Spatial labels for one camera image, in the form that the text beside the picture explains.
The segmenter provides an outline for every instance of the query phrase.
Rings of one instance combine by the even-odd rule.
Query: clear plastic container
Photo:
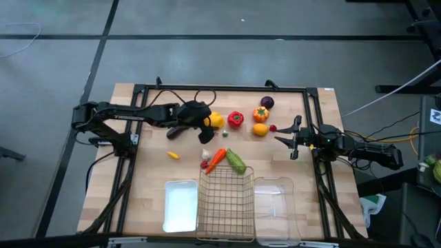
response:
[[[290,247],[300,243],[290,178],[254,180],[256,240],[268,247]]]

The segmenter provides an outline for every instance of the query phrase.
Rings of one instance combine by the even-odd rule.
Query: red bell pepper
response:
[[[231,114],[228,115],[227,122],[230,127],[239,128],[243,122],[243,114],[237,111],[233,111]]]

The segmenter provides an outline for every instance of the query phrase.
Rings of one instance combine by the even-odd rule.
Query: yellow lemon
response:
[[[259,136],[265,136],[268,133],[268,125],[257,123],[253,126],[253,133]]]

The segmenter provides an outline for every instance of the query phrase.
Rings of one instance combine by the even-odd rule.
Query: yellow bell pepper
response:
[[[217,127],[217,128],[222,128],[224,125],[224,121],[223,121],[223,117],[221,116],[221,114],[219,114],[218,112],[212,112],[212,114],[210,114],[209,116],[209,120],[208,118],[206,118],[204,120],[204,124],[206,126],[210,125],[211,127]]]

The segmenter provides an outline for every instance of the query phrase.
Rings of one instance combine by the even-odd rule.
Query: metal wire basket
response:
[[[251,242],[254,240],[254,171],[238,174],[230,166],[216,166],[199,177],[199,240]]]

